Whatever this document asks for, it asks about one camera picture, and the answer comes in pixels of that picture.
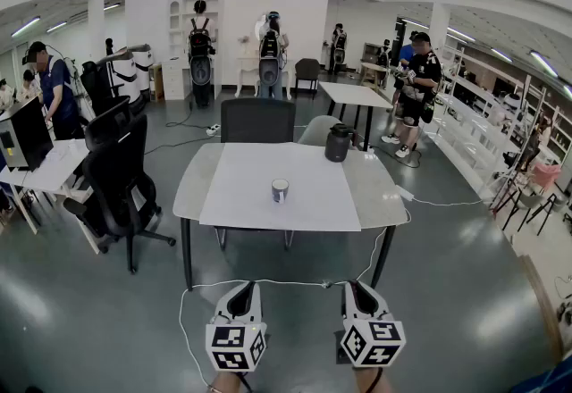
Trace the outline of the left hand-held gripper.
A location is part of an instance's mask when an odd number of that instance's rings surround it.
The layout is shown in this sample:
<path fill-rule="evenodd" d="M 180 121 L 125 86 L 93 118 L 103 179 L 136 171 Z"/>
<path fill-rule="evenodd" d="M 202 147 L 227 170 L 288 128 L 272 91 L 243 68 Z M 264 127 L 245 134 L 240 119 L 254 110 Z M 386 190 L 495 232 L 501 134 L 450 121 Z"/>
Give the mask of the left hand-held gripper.
<path fill-rule="evenodd" d="M 227 316 L 244 316 L 262 320 L 262 300 L 259 285 L 243 283 L 219 300 L 216 312 Z M 218 372 L 253 372 L 259 365 L 267 344 L 264 322 L 229 321 L 217 316 L 206 325 L 205 348 Z"/>

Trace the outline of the black mesh chair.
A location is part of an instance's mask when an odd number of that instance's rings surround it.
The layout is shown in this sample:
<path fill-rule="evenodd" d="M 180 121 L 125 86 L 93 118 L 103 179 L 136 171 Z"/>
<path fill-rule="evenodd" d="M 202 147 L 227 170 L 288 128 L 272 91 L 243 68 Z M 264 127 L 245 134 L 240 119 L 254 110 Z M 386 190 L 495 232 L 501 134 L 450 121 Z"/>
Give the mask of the black mesh chair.
<path fill-rule="evenodd" d="M 270 98 L 244 98 L 226 100 L 221 104 L 221 143 L 228 144 L 282 144 L 293 142 L 296 107 L 287 101 Z M 215 168 L 213 182 L 223 178 L 234 180 L 238 173 L 231 171 L 224 150 Z M 214 226 L 214 232 L 221 250 L 226 248 L 227 230 L 255 230 L 250 227 L 229 228 Z M 293 230 L 283 232 L 284 248 L 289 250 L 294 237 Z"/>

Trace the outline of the white desk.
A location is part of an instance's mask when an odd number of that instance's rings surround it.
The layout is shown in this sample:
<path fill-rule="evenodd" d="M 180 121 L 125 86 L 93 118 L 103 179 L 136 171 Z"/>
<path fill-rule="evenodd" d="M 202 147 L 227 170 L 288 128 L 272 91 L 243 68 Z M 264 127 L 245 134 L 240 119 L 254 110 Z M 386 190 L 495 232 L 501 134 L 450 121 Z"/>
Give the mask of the white desk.
<path fill-rule="evenodd" d="M 68 197 L 79 203 L 84 203 L 93 193 L 92 188 L 80 189 L 83 179 L 77 184 L 70 185 L 74 171 L 88 156 L 88 148 L 84 139 L 56 140 L 53 148 L 35 171 L 10 171 L 4 167 L 0 171 L 0 183 L 8 184 L 16 206 L 27 222 L 34 235 L 38 226 L 31 218 L 30 211 L 22 202 L 22 196 L 27 190 L 45 192 L 53 200 L 56 196 Z"/>

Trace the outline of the white shelf cabinet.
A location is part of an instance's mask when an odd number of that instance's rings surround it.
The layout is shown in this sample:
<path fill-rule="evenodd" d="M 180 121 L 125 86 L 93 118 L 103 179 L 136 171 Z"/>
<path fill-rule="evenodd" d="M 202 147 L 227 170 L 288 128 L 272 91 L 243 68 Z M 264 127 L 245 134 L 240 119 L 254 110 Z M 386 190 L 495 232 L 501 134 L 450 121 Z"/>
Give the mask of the white shelf cabinet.
<path fill-rule="evenodd" d="M 171 0 L 169 3 L 169 59 L 180 58 L 189 65 L 188 34 L 190 18 L 194 15 L 193 5 L 197 0 Z M 219 63 L 219 24 L 222 18 L 223 0 L 205 0 L 206 16 L 212 23 L 211 31 L 215 33 L 215 55 L 212 57 L 211 96 L 217 97 L 222 89 L 222 69 Z M 191 93 L 188 98 L 194 100 Z"/>

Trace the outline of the black high-back office chair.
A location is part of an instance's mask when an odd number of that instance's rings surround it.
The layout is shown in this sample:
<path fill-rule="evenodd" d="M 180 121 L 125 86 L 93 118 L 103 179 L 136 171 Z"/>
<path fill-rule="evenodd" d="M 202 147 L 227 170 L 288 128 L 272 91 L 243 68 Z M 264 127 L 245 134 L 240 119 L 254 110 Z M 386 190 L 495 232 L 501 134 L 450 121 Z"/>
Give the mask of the black high-back office chair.
<path fill-rule="evenodd" d="M 133 119 L 122 135 L 90 152 L 82 163 L 92 194 L 81 203 L 65 198 L 63 207 L 98 238 L 126 243 L 127 269 L 134 274 L 133 244 L 137 236 L 166 242 L 176 240 L 147 228 L 162 215 L 156 202 L 156 185 L 144 170 L 147 116 Z"/>
<path fill-rule="evenodd" d="M 85 128 L 85 141 L 89 151 L 118 139 L 131 121 L 130 98 L 110 97 L 104 100 L 104 111 Z"/>

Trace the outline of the person's right forearm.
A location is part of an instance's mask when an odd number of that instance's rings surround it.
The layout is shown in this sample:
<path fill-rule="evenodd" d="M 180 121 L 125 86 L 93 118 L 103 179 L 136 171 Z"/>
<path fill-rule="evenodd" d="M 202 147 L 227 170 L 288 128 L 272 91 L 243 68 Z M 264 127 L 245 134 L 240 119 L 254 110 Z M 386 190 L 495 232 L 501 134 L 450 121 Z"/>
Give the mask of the person's right forearm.
<path fill-rule="evenodd" d="M 394 393 L 393 388 L 381 367 L 352 369 L 358 393 Z"/>

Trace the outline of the grey table with black legs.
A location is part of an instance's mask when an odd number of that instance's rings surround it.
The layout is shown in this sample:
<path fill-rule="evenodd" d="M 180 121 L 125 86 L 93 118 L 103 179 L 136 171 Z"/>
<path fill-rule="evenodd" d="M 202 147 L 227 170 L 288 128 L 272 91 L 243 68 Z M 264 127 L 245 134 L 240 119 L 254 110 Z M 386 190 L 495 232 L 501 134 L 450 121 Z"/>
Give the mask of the grey table with black legs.
<path fill-rule="evenodd" d="M 226 148 L 224 143 L 199 148 L 184 172 L 173 204 L 173 214 L 181 220 L 181 248 L 185 289 L 194 288 L 190 243 L 190 223 L 198 221 L 216 168 Z M 382 229 L 383 241 L 373 267 L 371 288 L 375 288 L 391 248 L 395 230 L 410 221 L 398 186 L 383 163 L 373 154 L 350 151 L 341 164 L 349 192 L 363 230 Z"/>

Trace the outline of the white drawer unit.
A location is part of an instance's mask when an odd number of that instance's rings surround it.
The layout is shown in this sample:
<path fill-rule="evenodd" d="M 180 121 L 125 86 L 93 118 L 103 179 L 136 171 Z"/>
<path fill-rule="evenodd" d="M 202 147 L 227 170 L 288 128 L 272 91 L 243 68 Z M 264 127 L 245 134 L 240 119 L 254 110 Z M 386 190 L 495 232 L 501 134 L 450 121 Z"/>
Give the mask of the white drawer unit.
<path fill-rule="evenodd" d="M 180 58 L 164 61 L 162 72 L 166 101 L 185 100 L 190 96 L 191 84 L 187 63 Z"/>

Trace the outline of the black computer monitor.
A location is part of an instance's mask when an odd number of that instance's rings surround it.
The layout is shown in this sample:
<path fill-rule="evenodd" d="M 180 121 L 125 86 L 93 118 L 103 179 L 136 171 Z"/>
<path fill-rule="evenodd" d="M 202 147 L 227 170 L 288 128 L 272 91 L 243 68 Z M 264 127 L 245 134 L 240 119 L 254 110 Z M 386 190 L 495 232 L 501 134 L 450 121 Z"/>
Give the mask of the black computer monitor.
<path fill-rule="evenodd" d="M 37 96 L 0 115 L 0 152 L 10 171 L 36 170 L 53 146 Z"/>

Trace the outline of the white table with black legs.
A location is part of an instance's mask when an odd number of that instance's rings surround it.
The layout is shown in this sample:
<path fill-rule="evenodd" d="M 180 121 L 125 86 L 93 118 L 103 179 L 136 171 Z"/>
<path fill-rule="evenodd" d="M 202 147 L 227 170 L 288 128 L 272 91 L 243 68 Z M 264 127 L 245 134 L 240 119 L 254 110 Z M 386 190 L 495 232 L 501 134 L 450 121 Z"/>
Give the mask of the white table with black legs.
<path fill-rule="evenodd" d="M 339 120 L 342 121 L 345 113 L 345 108 L 348 105 L 356 106 L 357 110 L 353 126 L 354 130 L 358 127 L 360 109 L 362 107 L 367 109 L 366 130 L 362 146 L 362 150 L 367 152 L 370 143 L 369 139 L 372 128 L 374 109 L 388 109 L 391 106 L 390 102 L 383 96 L 377 94 L 371 88 L 361 85 L 350 85 L 327 81 L 320 81 L 318 85 L 323 90 L 323 92 L 328 97 L 330 97 L 330 104 L 327 112 L 328 115 L 333 116 L 335 106 L 341 105 Z"/>

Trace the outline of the black kettle jug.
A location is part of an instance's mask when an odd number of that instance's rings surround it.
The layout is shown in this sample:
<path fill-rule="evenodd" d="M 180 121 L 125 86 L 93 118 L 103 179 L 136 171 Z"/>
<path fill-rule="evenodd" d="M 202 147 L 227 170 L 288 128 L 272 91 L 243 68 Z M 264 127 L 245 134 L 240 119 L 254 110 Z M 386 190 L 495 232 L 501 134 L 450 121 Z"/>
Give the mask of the black kettle jug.
<path fill-rule="evenodd" d="M 326 139 L 324 155 L 333 163 L 343 162 L 352 147 L 355 131 L 345 123 L 339 122 L 330 128 Z"/>

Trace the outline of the brown chair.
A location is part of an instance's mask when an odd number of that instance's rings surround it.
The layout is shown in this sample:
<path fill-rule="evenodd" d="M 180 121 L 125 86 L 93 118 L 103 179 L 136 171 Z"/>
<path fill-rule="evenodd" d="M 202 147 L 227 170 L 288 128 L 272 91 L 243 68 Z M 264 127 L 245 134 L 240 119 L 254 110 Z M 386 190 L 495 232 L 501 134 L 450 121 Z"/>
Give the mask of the brown chair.
<path fill-rule="evenodd" d="M 295 64 L 295 96 L 298 96 L 300 82 L 306 81 L 309 83 L 307 90 L 315 98 L 320 70 L 320 63 L 316 59 L 302 58 Z"/>

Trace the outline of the beige shell chair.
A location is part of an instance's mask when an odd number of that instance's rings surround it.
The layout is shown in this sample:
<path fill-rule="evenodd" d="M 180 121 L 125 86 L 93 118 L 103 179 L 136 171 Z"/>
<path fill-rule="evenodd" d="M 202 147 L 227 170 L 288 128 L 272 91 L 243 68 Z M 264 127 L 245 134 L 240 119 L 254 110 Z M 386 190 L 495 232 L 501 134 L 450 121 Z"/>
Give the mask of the beige shell chair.
<path fill-rule="evenodd" d="M 312 119 L 303 131 L 298 143 L 306 146 L 325 147 L 331 128 L 340 121 L 330 115 L 320 115 Z"/>

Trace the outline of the wooden side table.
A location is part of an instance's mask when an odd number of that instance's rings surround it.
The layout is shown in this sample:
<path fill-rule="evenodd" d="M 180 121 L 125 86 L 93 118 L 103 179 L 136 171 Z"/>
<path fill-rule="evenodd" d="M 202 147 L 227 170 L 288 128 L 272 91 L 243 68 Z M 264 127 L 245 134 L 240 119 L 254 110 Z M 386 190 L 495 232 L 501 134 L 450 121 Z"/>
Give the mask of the wooden side table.
<path fill-rule="evenodd" d="M 362 86 L 369 87 L 375 91 L 385 90 L 388 80 L 389 69 L 375 63 L 361 63 Z"/>

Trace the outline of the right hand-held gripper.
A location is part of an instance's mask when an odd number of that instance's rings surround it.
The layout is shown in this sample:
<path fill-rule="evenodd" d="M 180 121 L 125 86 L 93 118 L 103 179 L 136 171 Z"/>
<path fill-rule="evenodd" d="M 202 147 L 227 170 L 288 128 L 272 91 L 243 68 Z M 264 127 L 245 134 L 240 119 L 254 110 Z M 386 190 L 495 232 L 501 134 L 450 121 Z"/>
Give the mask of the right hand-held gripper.
<path fill-rule="evenodd" d="M 335 333 L 338 364 L 389 367 L 406 346 L 402 321 L 395 320 L 386 301 L 362 281 L 344 284 L 341 321 L 343 330 Z"/>

